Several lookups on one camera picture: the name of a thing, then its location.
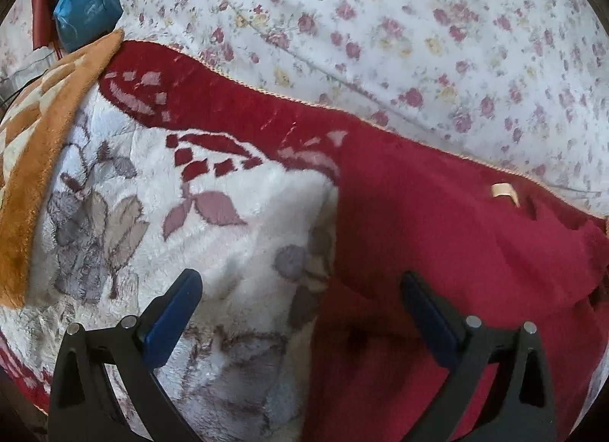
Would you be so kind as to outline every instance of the pink rose print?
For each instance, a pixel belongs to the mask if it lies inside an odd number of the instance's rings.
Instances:
[[[464,75],[465,73],[467,73],[468,69],[470,69],[470,65],[468,63],[466,63],[465,61],[459,61],[455,66],[455,70],[460,75]]]
[[[349,42],[346,45],[346,54],[349,58],[351,59],[359,59],[359,55],[362,51],[362,49],[359,47],[359,45],[357,45],[355,42]]]
[[[446,11],[440,9],[434,10],[434,18],[440,25],[444,26],[447,26],[451,22]]]
[[[398,97],[400,102],[406,102],[410,107],[422,106],[422,95],[417,88],[411,88],[405,94]]]
[[[352,19],[356,16],[355,10],[346,0],[341,2],[340,6],[336,8],[336,14],[338,14],[342,19]]]
[[[570,123],[573,121],[575,115],[573,114],[573,106],[575,105],[575,97],[569,89],[565,89],[562,94],[558,95],[558,101],[561,107],[564,109],[567,121]]]
[[[266,40],[269,44],[273,44],[284,51],[287,51],[287,49],[290,47],[290,41],[283,32],[272,33],[267,37]]]
[[[330,39],[332,40],[332,43],[337,47],[340,47],[340,45],[342,44],[342,35],[339,32],[331,33]]]
[[[308,33],[314,35],[316,32],[315,20],[309,14],[303,13],[298,19],[298,29],[300,33]]]
[[[222,29],[220,27],[218,27],[217,29],[214,30],[214,32],[211,34],[210,40],[212,43],[218,43],[218,44],[221,44],[222,42],[224,42],[224,32],[222,31]]]
[[[462,42],[465,37],[467,37],[467,34],[455,25],[449,29],[448,33],[451,35],[451,37],[453,37],[453,39],[455,39],[456,42]]]
[[[377,111],[372,115],[372,119],[379,126],[387,126],[389,123],[389,118],[387,117],[384,111]]]
[[[459,109],[457,112],[449,114],[448,117],[453,120],[453,127],[457,133],[467,133],[471,130],[471,115],[467,109]]]
[[[385,18],[381,26],[389,36],[395,38],[400,38],[404,30],[404,27],[392,18]]]
[[[547,114],[546,110],[541,106],[537,105],[535,110],[533,111],[532,121],[537,126],[543,126],[546,124]]]
[[[494,118],[494,102],[487,95],[480,101],[480,115],[485,118]]]
[[[546,173],[546,164],[541,164],[532,170],[536,176],[543,176]]]
[[[523,137],[523,130],[521,130],[520,128],[516,128],[514,130],[514,133],[512,134],[512,141],[514,143],[519,143],[520,139]]]
[[[502,14],[495,20],[495,24],[508,32],[512,31],[512,25],[510,24],[510,20],[508,20],[508,18],[504,14]]]
[[[452,5],[451,13],[452,13],[453,17],[456,18],[456,20],[461,21],[461,22],[469,23],[472,21],[479,20],[479,16],[477,15],[477,13],[475,13],[474,11],[471,11],[467,7],[467,4],[465,3],[465,1],[463,1],[463,0],[461,2],[458,2],[458,3]]]
[[[231,45],[229,43],[222,45],[222,53],[224,54],[224,58],[227,61],[232,61],[234,59],[233,48],[231,47]]]
[[[523,101],[523,95],[514,81],[510,83],[510,99],[514,104],[519,104]]]

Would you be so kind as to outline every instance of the leaf pattern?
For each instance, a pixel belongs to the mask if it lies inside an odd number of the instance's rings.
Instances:
[[[169,211],[163,221],[163,239],[165,241],[173,232],[184,226],[190,207],[191,200],[185,200]]]
[[[97,191],[92,191],[91,196],[84,201],[84,211],[89,217],[89,224],[93,236],[101,238],[106,229],[106,218],[108,217],[108,204]]]
[[[70,174],[67,172],[62,172],[59,178],[63,181],[63,184],[65,184],[67,188],[70,188],[75,193],[83,188],[80,183],[72,178],[72,176],[70,176]]]
[[[110,212],[108,216],[108,227],[110,229],[104,244],[106,258],[110,258],[110,254],[141,215],[142,203],[135,195],[122,199]]]
[[[288,245],[279,249],[273,266],[280,276],[298,283],[303,277],[305,262],[306,250],[302,246]]]
[[[85,114],[79,114],[77,126],[84,131],[89,144],[91,134]],[[142,220],[142,203],[136,195],[125,197],[109,211],[104,196],[86,188],[95,166],[108,165],[108,162],[118,175],[133,178],[137,173],[130,159],[112,157],[110,146],[104,140],[95,150],[94,162],[88,165],[85,148],[74,143],[66,145],[66,148],[72,147],[77,148],[86,181],[80,184],[62,172],[60,179],[69,191],[53,191],[49,197],[47,212],[56,227],[59,264],[54,287],[78,301],[97,303],[108,277],[112,278],[110,298],[117,297],[118,272],[129,263],[148,229],[148,222]]]
[[[104,140],[97,149],[97,162],[104,162],[110,160],[110,147],[108,141]]]
[[[197,213],[210,224],[216,226],[246,224],[239,217],[230,197],[221,191],[204,191],[195,195],[194,206]]]
[[[132,226],[127,229],[123,238],[121,238],[110,254],[110,265],[112,266],[112,269],[118,271],[127,265],[133,252],[142,241],[146,229],[148,229],[148,223],[143,220],[134,221]]]
[[[116,173],[126,177],[128,180],[135,178],[137,171],[129,157],[115,157],[112,159],[112,165],[116,169]]]

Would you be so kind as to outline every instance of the red cloth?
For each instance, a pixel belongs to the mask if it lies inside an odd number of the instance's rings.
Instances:
[[[371,128],[346,137],[343,156],[336,275],[312,344],[303,442],[398,442],[438,392],[447,371],[401,307],[405,270],[490,326],[538,325],[564,439],[607,344],[607,304],[588,301],[609,264],[602,221],[522,178]],[[490,196],[506,181],[522,208]],[[456,436],[473,427],[493,373]]]
[[[158,84],[145,83],[148,72]],[[125,42],[100,91],[147,127],[199,128],[197,144],[233,151],[238,145],[205,134],[223,131],[287,169],[316,169],[339,185],[336,274],[312,343],[303,442],[398,442],[441,386],[446,371],[399,301],[405,270],[490,326],[534,321],[550,363],[560,437],[569,433],[607,344],[608,304],[588,301],[609,264],[603,220],[524,178],[340,111],[261,94],[163,46]],[[156,100],[160,92],[166,96]],[[167,141],[177,143],[177,135]],[[503,182],[522,208],[492,198],[491,185]],[[492,375],[489,368],[460,433],[471,429]]]
[[[39,49],[57,40],[49,0],[32,0],[32,46]]]

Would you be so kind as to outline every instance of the bed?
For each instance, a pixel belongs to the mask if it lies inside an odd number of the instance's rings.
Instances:
[[[164,45],[258,91],[348,111],[609,212],[609,41],[587,0],[121,2],[118,27],[134,45]],[[204,305],[159,381],[208,440],[297,440],[332,274],[333,165],[289,141],[271,158],[230,130],[173,124],[171,111],[165,123],[137,121],[146,107],[164,117],[162,73],[137,61],[112,73],[82,102],[56,166],[26,305],[0,307],[0,366],[45,409],[70,323],[113,326],[194,268]],[[145,100],[135,85],[147,87]],[[289,134],[299,135],[296,123]],[[338,148],[341,134],[311,145]],[[601,356],[579,419],[609,373]]]

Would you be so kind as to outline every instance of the bag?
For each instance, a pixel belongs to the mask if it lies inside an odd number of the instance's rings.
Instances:
[[[121,14],[119,0],[59,0],[53,18],[62,46],[74,52],[111,32]]]

